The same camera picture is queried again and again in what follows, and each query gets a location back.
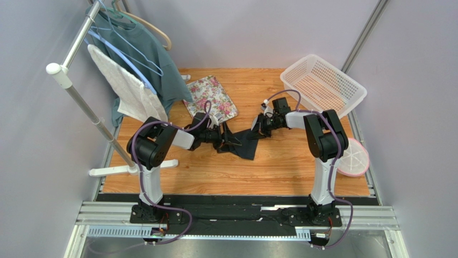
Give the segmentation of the black paper napkin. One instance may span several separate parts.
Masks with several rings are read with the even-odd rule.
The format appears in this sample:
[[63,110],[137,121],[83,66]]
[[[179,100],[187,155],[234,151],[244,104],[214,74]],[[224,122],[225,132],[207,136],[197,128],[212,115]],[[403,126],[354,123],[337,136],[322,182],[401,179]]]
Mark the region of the black paper napkin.
[[232,153],[242,159],[254,160],[257,149],[258,139],[250,140],[248,135],[251,130],[246,129],[233,135],[242,143],[241,146],[225,145],[217,150],[218,153]]

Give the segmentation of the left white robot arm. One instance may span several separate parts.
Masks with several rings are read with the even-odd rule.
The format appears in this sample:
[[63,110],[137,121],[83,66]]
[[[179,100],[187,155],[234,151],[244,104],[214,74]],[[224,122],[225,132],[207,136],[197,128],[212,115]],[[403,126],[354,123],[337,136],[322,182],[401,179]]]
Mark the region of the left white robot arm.
[[169,149],[174,145],[194,151],[202,143],[212,144],[217,152],[222,152],[227,146],[242,145],[226,123],[218,123],[208,113],[197,113],[185,128],[154,117],[144,122],[126,147],[140,169],[141,192],[138,203],[132,207],[131,223],[159,223],[167,218],[171,211],[163,207],[160,176]]

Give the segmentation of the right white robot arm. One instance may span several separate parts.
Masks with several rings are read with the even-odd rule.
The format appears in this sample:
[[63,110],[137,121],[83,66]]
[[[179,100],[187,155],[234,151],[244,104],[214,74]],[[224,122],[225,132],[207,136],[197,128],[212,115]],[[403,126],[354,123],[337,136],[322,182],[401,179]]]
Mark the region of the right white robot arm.
[[334,194],[336,169],[349,145],[336,111],[294,111],[284,97],[273,100],[272,108],[267,100],[261,106],[263,112],[253,121],[247,138],[268,138],[273,130],[280,128],[297,128],[306,132],[309,151],[315,158],[315,176],[308,204],[303,211],[312,225],[328,222],[337,212]]

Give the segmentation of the floral cloth mat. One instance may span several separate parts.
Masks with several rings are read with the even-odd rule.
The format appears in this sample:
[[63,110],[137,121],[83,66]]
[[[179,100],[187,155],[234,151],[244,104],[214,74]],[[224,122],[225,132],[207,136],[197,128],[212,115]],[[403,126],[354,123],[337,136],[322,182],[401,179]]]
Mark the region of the floral cloth mat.
[[211,102],[210,115],[214,116],[218,123],[228,121],[239,114],[236,105],[214,75],[188,83],[187,87],[192,102],[183,103],[192,117],[198,112],[205,112],[204,104],[207,101]]

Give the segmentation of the white plastic basket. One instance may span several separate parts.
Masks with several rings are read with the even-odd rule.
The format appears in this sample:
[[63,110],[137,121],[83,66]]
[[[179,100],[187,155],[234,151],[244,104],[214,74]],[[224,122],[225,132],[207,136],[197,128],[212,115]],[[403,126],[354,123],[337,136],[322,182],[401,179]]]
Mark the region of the white plastic basket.
[[308,110],[334,109],[340,119],[354,110],[366,97],[367,90],[351,77],[321,57],[307,55],[280,74],[285,90]]

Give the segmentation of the pink white round object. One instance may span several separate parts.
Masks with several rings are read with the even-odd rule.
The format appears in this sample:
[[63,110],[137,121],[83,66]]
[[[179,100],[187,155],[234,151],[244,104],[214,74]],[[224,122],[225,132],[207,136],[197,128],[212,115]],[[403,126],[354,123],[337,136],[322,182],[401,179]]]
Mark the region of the pink white round object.
[[356,139],[349,138],[348,142],[348,148],[345,149],[337,170],[340,174],[349,177],[362,176],[369,169],[369,154]]

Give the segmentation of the blue clothes hanger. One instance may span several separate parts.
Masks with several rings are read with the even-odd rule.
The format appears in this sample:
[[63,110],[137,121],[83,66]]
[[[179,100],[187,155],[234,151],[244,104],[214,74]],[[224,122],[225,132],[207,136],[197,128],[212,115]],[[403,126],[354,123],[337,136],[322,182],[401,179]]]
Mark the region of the blue clothes hanger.
[[133,71],[134,73],[138,76],[138,78],[141,80],[141,82],[145,85],[146,88],[148,88],[153,94],[157,95],[157,92],[151,82],[144,76],[144,74],[134,65],[134,62],[141,64],[138,60],[132,58],[129,55],[126,55],[124,52],[120,51],[118,48],[113,46],[111,43],[109,43],[107,40],[105,40],[103,37],[98,35],[92,30],[88,31],[89,35],[91,35],[93,38],[101,41],[107,48],[115,52]]

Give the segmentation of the white towel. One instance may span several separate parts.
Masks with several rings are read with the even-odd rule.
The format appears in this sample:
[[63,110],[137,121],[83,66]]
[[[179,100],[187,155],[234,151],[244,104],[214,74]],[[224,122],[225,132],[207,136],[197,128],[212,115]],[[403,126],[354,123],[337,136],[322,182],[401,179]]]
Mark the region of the white towel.
[[149,117],[168,121],[168,116],[158,96],[140,79],[114,62],[98,47],[89,44],[88,51],[98,69],[120,98],[117,111],[145,122]]

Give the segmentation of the wooden clothes hanger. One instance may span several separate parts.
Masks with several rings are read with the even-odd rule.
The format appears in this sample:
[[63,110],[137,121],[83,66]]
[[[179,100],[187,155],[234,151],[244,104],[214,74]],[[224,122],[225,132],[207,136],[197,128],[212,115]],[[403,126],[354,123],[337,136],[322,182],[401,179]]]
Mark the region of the wooden clothes hanger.
[[158,29],[156,26],[152,25],[151,23],[149,23],[148,21],[132,14],[132,13],[129,13],[129,12],[126,12],[128,13],[131,17],[133,17],[135,20],[138,21],[138,24],[143,24],[143,26],[145,26],[147,29],[151,30],[152,32],[155,32],[157,33],[158,35],[160,35],[166,42],[166,45],[163,45],[163,47],[165,48],[166,51],[170,51],[172,49],[172,41],[171,39],[164,33],[162,32],[160,29]]

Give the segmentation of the teal green shirt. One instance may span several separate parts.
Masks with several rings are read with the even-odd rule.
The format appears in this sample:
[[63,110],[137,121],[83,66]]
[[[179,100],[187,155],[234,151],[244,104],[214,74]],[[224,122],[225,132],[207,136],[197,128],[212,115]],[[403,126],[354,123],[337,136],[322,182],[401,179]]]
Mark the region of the teal green shirt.
[[[92,31],[126,55],[142,63],[132,61],[155,88],[168,118],[175,102],[191,100],[190,91],[172,58],[163,44],[143,24],[121,21],[103,9],[100,9],[93,21],[90,28]],[[134,74],[134,71],[115,52],[107,48],[101,41],[92,36],[91,38],[90,44],[98,47],[114,62]],[[117,95],[112,108],[112,122],[115,126],[124,116],[127,116],[117,111],[119,103],[120,98]]]

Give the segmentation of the green clothes hanger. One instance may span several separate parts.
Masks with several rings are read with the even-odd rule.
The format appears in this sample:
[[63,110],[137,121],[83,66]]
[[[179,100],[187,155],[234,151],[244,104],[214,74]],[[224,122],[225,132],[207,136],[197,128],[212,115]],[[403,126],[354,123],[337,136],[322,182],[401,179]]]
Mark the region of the green clothes hanger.
[[127,19],[129,20],[132,24],[138,24],[138,21],[135,20],[133,17],[131,17],[128,13],[124,12],[121,10],[119,7],[119,1],[118,0],[112,0],[111,2],[111,7],[106,8],[108,12],[110,12],[114,18],[117,19]]

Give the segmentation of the white clothes rack stand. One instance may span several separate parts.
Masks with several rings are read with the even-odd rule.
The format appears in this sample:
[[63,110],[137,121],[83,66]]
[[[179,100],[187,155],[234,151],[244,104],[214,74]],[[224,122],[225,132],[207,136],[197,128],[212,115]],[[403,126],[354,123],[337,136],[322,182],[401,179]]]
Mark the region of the white clothes rack stand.
[[98,128],[98,130],[102,133],[102,135],[106,138],[109,144],[113,147],[113,149],[121,156],[121,158],[126,162],[125,166],[117,166],[117,167],[107,167],[107,168],[98,168],[98,169],[91,169],[89,171],[89,175],[92,177],[103,177],[109,175],[117,175],[117,174],[131,174],[137,175],[141,170],[143,170],[147,175],[151,173],[159,173],[159,169],[154,168],[147,168],[146,166],[139,166],[135,163],[134,160],[128,155],[127,151],[123,150],[119,142],[115,139],[112,133],[108,131],[105,125],[101,122],[101,120],[96,116],[93,110],[89,107],[86,101],[81,97],[81,95],[77,92],[75,87],[73,86],[72,81],[68,77],[68,67],[73,61],[74,56],[76,55],[81,43],[85,40],[85,36],[89,30],[91,30],[91,26],[93,24],[93,19],[96,17],[96,14],[100,11],[102,2],[94,3],[89,11],[86,14],[86,18],[81,26],[77,36],[73,41],[73,45],[71,46],[69,53],[64,60],[63,64],[58,63],[50,63],[46,66],[46,71],[49,75],[51,75],[57,83],[65,89],[65,91],[72,97],[72,99],[76,102],[76,104],[81,108],[81,110],[87,115],[87,117],[91,120],[91,122]]

